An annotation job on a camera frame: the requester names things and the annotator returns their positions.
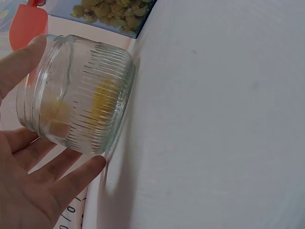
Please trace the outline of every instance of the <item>yellow residue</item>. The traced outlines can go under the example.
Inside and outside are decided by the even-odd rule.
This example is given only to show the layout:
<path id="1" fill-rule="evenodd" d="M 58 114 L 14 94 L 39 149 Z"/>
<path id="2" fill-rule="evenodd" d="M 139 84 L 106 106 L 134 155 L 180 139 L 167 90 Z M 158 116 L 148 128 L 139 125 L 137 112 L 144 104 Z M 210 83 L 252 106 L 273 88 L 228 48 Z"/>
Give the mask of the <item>yellow residue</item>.
<path id="1" fill-rule="evenodd" d="M 92 105 L 88 115 L 89 136 L 93 131 L 107 127 L 117 103 L 119 87 L 110 79 L 104 79 L 95 88 L 92 95 Z M 62 100 L 54 99 L 55 96 L 48 94 L 46 100 L 41 104 L 41 124 L 49 126 L 49 133 L 54 136 L 65 137 L 71 122 L 71 108 Z"/>
<path id="2" fill-rule="evenodd" d="M 119 96 L 119 87 L 109 79 L 102 80 L 94 93 L 89 117 L 93 126 L 106 126 L 112 117 Z"/>
<path id="3" fill-rule="evenodd" d="M 65 137 L 68 133 L 71 110 L 69 106 L 60 100 L 48 100 L 41 104 L 41 124 L 50 125 L 49 134 Z"/>

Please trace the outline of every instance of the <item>ribbed glass jar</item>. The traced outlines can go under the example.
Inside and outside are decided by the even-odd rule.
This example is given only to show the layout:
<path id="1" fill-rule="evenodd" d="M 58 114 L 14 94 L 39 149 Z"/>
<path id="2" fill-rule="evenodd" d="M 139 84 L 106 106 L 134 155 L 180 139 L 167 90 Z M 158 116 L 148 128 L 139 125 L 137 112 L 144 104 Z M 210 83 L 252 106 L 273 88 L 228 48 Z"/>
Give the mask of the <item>ribbed glass jar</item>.
<path id="1" fill-rule="evenodd" d="M 40 64 L 18 87 L 18 119 L 40 137 L 78 152 L 111 151 L 134 75 L 132 57 L 121 48 L 47 35 Z"/>

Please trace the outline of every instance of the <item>finger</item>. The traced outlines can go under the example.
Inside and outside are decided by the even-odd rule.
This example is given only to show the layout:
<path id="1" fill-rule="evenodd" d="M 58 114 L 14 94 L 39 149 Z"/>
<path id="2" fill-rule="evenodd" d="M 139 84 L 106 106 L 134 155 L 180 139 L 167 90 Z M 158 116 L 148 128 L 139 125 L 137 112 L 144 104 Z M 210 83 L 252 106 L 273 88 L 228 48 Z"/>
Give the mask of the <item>finger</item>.
<path id="1" fill-rule="evenodd" d="M 0 96 L 2 99 L 28 73 L 39 64 L 46 47 L 46 38 L 40 35 L 34 38 L 24 49 L 20 49 L 0 60 Z"/>
<path id="2" fill-rule="evenodd" d="M 25 127 L 17 130 L 3 131 L 7 141 L 9 142 L 11 152 L 15 152 L 24 149 L 28 144 L 38 138 L 36 132 L 32 132 Z"/>
<path id="3" fill-rule="evenodd" d="M 26 171 L 30 171 L 55 146 L 55 143 L 39 138 L 35 142 L 29 144 L 23 150 L 16 152 L 13 156 L 20 167 Z"/>
<path id="4" fill-rule="evenodd" d="M 52 161 L 47 163 L 41 169 L 30 174 L 35 182 L 43 185 L 51 185 L 61 178 L 61 176 L 81 157 L 78 153 L 71 149 L 64 150 Z"/>
<path id="5" fill-rule="evenodd" d="M 59 214 L 100 174 L 105 165 L 103 156 L 95 156 L 49 188 L 60 209 Z"/>

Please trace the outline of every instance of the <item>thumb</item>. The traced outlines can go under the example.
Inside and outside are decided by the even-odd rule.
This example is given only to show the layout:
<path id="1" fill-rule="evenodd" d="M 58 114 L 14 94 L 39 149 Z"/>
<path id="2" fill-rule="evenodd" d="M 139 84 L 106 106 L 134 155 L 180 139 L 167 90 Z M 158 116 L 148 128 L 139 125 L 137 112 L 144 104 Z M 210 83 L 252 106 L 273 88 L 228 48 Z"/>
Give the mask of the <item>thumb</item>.
<path id="1" fill-rule="evenodd" d="M 46 48 L 45 35 L 35 37 L 27 47 L 0 60 L 0 99 L 4 99 L 39 64 Z"/>

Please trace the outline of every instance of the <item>red object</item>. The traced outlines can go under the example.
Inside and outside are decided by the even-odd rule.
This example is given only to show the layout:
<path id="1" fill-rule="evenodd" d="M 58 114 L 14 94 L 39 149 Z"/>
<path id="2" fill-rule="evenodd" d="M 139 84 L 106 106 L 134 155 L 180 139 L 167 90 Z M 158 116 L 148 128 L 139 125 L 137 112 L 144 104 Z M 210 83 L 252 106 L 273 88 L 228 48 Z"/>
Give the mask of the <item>red object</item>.
<path id="1" fill-rule="evenodd" d="M 48 14 L 37 8 L 37 0 L 20 4 L 10 26 L 9 39 L 12 49 L 19 50 L 40 34 L 48 33 Z"/>

